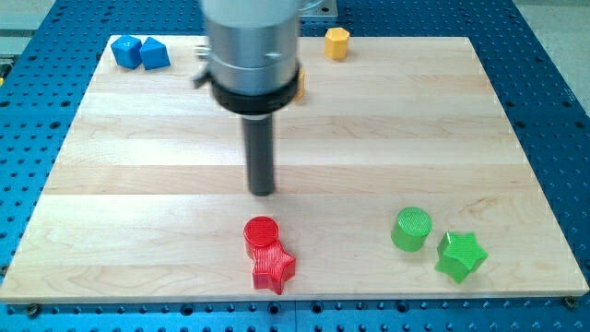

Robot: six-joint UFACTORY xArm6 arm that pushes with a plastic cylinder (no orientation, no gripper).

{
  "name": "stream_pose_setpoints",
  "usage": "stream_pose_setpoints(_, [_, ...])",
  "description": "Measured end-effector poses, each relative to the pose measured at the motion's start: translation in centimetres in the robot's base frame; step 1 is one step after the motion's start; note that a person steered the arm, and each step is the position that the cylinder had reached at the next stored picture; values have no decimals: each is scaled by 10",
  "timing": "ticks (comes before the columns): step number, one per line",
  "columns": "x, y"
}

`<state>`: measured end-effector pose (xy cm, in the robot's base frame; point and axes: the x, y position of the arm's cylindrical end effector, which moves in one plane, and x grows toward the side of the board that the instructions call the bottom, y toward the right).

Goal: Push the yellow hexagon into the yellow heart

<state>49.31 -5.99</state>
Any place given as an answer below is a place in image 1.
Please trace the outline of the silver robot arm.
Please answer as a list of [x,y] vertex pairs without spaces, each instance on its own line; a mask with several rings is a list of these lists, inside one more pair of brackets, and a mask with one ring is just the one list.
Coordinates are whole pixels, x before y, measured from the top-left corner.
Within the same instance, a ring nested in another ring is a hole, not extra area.
[[261,120],[291,102],[298,91],[300,15],[322,1],[204,0],[207,44],[195,48],[205,68],[198,89],[211,84],[223,108]]

